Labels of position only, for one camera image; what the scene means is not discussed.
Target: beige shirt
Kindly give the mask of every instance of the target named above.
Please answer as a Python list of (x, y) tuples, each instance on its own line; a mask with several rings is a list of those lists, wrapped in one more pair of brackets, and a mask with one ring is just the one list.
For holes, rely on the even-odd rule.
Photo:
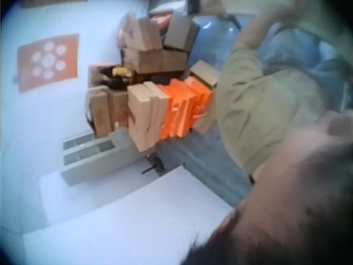
[(255, 51), (235, 44), (216, 88), (217, 121), (232, 159), (253, 174), (295, 129), (327, 109), (317, 83), (295, 68), (265, 76)]

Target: white sheet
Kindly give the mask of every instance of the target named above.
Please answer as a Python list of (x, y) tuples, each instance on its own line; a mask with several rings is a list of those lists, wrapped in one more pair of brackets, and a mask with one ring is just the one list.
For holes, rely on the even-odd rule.
[(49, 225), (69, 221), (116, 201), (158, 178), (151, 165), (141, 158), (103, 178), (69, 187), (59, 171), (40, 178), (40, 193)]
[(231, 207), (179, 167), (91, 213), (24, 235), (28, 265), (179, 264)]

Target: yellow object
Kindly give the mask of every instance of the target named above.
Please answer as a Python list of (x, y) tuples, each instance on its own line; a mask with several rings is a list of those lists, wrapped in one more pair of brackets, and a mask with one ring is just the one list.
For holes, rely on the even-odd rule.
[(129, 69), (125, 68), (125, 67), (116, 67), (113, 68), (113, 76), (122, 76), (122, 77), (131, 77), (131, 72), (129, 71)]

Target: beige sleeve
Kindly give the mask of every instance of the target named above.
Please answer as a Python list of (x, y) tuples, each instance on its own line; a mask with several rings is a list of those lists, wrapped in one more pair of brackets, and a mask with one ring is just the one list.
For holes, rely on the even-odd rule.
[(263, 145), (252, 119), (252, 108), (265, 89), (262, 79), (256, 52), (235, 44), (216, 88), (216, 104), (223, 143), (241, 168), (254, 155), (256, 146)]

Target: white wall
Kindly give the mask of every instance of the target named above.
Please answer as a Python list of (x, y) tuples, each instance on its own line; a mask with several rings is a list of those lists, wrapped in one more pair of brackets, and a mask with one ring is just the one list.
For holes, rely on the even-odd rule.
[[(37, 189), (38, 178), (59, 169), (62, 139), (89, 129), (82, 112), (87, 67), (94, 62), (120, 62), (116, 30), (129, 10), (143, 14), (147, 1), (90, 0), (33, 9), (21, 9), (16, 5), (3, 19), (2, 238), (8, 234), (6, 232), (19, 236), (42, 228), (39, 222), (44, 216)], [(74, 33), (79, 34), (78, 78), (20, 94), (14, 83), (18, 47)]]

